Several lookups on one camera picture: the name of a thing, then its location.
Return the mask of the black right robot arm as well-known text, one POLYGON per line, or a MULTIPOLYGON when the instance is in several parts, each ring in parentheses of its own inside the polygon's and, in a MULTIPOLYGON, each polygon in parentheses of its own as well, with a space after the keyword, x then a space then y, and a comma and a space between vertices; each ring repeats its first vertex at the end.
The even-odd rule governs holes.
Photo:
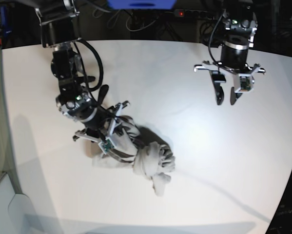
POLYGON ((109 91, 104 85, 103 64, 98 52, 83 40, 75 28, 79 11, 73 0, 50 0, 35 8, 39 19, 41 44, 53 48, 51 71, 58 79, 60 94, 56 97, 58 110, 66 117, 81 122, 85 128, 77 131, 73 140, 84 138, 108 151, 120 145, 116 125, 127 103, 105 109, 102 103, 109 91), (83 44, 97 60, 99 76, 88 76, 77 43, 83 44))

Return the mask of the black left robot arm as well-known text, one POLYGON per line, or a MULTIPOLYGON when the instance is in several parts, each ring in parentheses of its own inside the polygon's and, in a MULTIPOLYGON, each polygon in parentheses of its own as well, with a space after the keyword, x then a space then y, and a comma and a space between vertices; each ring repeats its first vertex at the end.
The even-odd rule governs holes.
POLYGON ((208 71, 214 88, 217 105, 224 100, 222 84, 226 76, 231 76, 233 86, 230 104, 245 93, 253 90, 255 74, 265 74, 260 64, 250 66, 247 63, 249 49, 254 46, 254 37, 258 22, 249 0, 224 0, 222 11, 204 44, 208 47, 210 61, 194 66, 194 71, 208 71))

